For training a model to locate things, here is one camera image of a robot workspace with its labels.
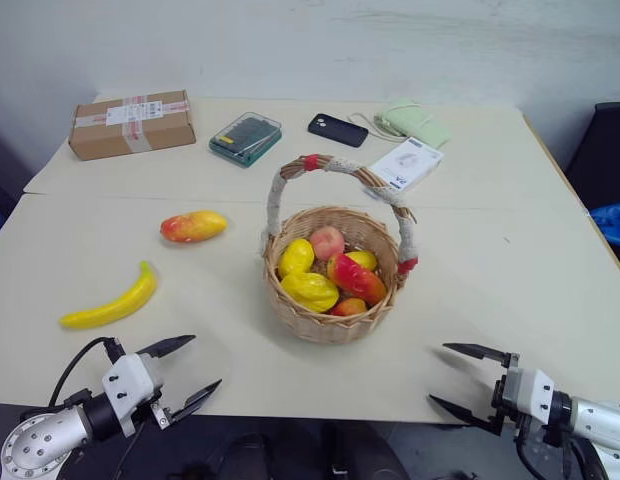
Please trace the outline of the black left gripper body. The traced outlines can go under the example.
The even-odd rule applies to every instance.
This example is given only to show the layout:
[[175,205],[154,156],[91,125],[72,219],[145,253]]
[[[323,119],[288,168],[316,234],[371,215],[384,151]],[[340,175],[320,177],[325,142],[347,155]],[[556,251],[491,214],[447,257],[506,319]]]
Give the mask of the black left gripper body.
[[149,400],[150,409],[159,428],[166,429],[171,425],[172,420],[170,409],[165,407],[161,400],[164,378],[160,367],[160,360],[157,357],[150,356],[147,359],[147,367],[153,383],[153,393]]

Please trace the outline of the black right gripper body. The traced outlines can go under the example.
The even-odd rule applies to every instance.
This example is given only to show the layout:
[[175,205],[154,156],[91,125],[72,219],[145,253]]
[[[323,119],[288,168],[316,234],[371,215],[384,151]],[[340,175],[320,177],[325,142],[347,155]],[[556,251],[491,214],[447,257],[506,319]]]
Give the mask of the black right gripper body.
[[502,362],[506,373],[495,384],[495,390],[491,401],[491,406],[495,409],[492,418],[493,433],[499,436],[502,433],[506,420],[518,422],[519,411],[516,404],[518,394],[519,372],[517,353],[508,353],[508,359]]

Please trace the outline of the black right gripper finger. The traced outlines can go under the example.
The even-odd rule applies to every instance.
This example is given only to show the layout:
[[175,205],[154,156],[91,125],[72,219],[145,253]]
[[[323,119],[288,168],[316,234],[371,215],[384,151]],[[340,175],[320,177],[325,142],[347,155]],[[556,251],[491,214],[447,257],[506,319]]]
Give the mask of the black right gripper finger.
[[503,429],[503,412],[496,409],[495,413],[487,419],[482,419],[473,415],[472,411],[460,405],[449,402],[443,398],[430,394],[429,399],[436,402],[440,407],[444,408],[448,413],[462,422],[478,427],[492,434],[501,434]]
[[475,359],[491,359],[498,362],[504,368],[508,368],[510,366],[509,353],[479,344],[448,342],[444,343],[443,347]]

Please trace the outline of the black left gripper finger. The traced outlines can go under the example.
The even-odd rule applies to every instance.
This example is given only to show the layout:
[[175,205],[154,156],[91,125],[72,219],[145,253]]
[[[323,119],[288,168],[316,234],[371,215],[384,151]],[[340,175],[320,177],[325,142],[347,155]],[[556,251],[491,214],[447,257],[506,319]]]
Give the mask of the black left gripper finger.
[[195,335],[187,334],[160,340],[150,346],[150,356],[162,358],[179,350],[195,338]]
[[185,402],[184,406],[171,414],[172,421],[181,421],[188,417],[189,415],[194,414],[198,411],[204,402],[208,400],[208,398],[217,390],[217,388],[221,385],[222,380],[218,379],[215,382],[205,386],[201,390],[195,392],[191,396],[189,396]]

